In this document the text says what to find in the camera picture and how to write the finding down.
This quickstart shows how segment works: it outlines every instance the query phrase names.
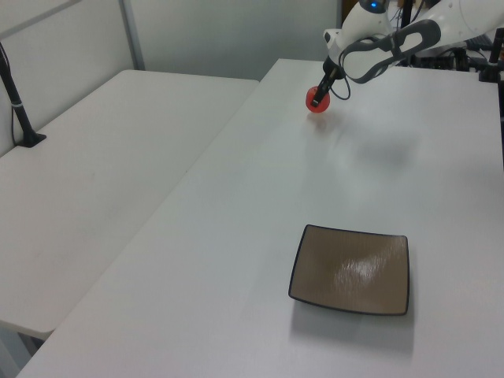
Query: table surface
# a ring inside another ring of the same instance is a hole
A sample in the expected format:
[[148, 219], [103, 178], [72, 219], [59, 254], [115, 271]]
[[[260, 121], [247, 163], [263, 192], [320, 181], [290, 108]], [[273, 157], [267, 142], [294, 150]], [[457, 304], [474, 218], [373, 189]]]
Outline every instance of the table surface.
[[45, 339], [257, 85], [124, 71], [3, 156], [0, 325]]
[[[496, 86], [396, 68], [317, 116], [321, 74], [277, 62], [20, 378], [502, 374]], [[406, 235], [407, 315], [289, 298], [306, 224]]]

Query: white desk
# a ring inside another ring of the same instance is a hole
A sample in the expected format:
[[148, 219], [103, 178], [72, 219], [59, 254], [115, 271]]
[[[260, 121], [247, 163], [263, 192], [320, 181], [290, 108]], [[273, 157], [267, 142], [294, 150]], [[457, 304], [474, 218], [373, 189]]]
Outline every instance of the white desk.
[[[495, 86], [392, 69], [307, 117], [320, 76], [273, 67], [20, 378], [501, 375]], [[288, 298], [306, 224], [408, 236], [408, 314]]]
[[45, 339], [257, 82], [125, 71], [0, 159], [0, 326]]

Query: red ball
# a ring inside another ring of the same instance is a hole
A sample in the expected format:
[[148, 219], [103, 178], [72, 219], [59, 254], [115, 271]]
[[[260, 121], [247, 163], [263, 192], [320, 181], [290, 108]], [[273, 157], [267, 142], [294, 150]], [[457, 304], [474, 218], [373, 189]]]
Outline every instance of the red ball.
[[318, 106], [315, 107], [312, 105], [312, 101], [316, 93], [317, 87], [312, 87], [308, 90], [308, 93], [306, 94], [306, 107], [312, 113], [323, 113], [327, 110], [329, 104], [331, 103], [331, 96], [327, 93], [324, 98], [322, 98], [322, 101], [318, 104]]

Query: white wall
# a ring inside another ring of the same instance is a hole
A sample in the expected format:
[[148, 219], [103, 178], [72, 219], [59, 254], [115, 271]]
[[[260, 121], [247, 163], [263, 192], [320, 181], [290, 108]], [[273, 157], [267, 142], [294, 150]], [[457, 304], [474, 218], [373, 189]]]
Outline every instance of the white wall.
[[[119, 0], [81, 0], [2, 44], [35, 130], [133, 67]], [[0, 84], [0, 156], [11, 148], [10, 101]]]
[[279, 57], [324, 60], [339, 19], [338, 0], [124, 2], [147, 70], [255, 80]]

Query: brown plate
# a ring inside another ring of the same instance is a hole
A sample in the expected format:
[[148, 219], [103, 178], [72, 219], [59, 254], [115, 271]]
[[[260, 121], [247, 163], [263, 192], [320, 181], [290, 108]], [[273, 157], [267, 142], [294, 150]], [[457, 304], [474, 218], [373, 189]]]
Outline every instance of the brown plate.
[[408, 239], [307, 225], [289, 296], [352, 313], [405, 315], [410, 296]]

